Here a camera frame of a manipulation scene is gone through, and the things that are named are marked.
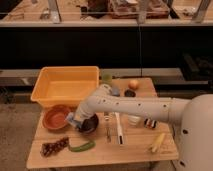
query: green pepper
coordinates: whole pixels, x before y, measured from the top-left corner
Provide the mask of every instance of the green pepper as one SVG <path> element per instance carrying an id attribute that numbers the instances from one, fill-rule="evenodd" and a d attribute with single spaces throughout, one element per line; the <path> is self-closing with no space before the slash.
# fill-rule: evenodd
<path id="1" fill-rule="evenodd" d="M 93 148 L 95 146 L 95 142 L 94 141 L 89 141 L 81 146 L 78 147 L 71 147 L 70 144 L 68 145 L 68 149 L 72 152 L 82 152 L 82 151 L 86 151 L 89 150 L 91 148 Z"/>

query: orange plastic bin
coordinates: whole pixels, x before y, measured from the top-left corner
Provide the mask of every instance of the orange plastic bin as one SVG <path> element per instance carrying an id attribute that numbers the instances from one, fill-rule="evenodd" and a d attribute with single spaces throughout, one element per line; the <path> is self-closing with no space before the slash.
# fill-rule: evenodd
<path id="1" fill-rule="evenodd" d="M 99 68 L 96 66 L 44 67 L 31 100 L 44 108 L 58 104 L 77 107 L 98 85 Z"/>

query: small cup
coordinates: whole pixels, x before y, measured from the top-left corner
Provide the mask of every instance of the small cup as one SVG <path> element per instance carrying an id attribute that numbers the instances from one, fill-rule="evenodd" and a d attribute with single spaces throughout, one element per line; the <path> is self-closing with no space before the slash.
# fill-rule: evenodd
<path id="1" fill-rule="evenodd" d="M 112 85 L 112 75 L 111 74 L 103 74 L 101 83 Z"/>
<path id="2" fill-rule="evenodd" d="M 141 121 L 141 117 L 139 117 L 139 116 L 130 116 L 129 115 L 128 119 L 129 119 L 129 123 L 134 126 L 138 125 Z"/>

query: white stick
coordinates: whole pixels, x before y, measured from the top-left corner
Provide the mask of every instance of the white stick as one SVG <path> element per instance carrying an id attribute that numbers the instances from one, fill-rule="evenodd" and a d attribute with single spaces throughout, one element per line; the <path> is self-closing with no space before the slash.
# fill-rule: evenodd
<path id="1" fill-rule="evenodd" d="M 121 126 L 121 122 L 120 122 L 120 114 L 118 112 L 114 112 L 114 114 L 116 116 L 116 121 L 117 121 L 118 143 L 120 145 L 122 145 L 122 144 L 124 144 L 124 141 L 123 141 L 122 126 Z"/>

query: black cable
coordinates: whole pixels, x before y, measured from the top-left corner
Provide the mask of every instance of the black cable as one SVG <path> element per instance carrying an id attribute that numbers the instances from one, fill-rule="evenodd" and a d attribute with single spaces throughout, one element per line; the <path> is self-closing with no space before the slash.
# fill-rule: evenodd
<path id="1" fill-rule="evenodd" d="M 173 132 L 173 139 L 175 138 L 175 128 L 174 128 L 174 125 L 171 125 L 171 127 L 172 127 L 172 132 Z"/>
<path id="2" fill-rule="evenodd" d="M 140 56 L 140 68 L 141 68 L 141 72 L 140 75 L 141 77 L 143 76 L 143 71 L 142 71 L 142 33 L 141 33 L 141 27 L 140 27 L 140 23 L 137 19 L 137 24 L 138 24 L 138 33 L 139 33 L 139 56 Z"/>

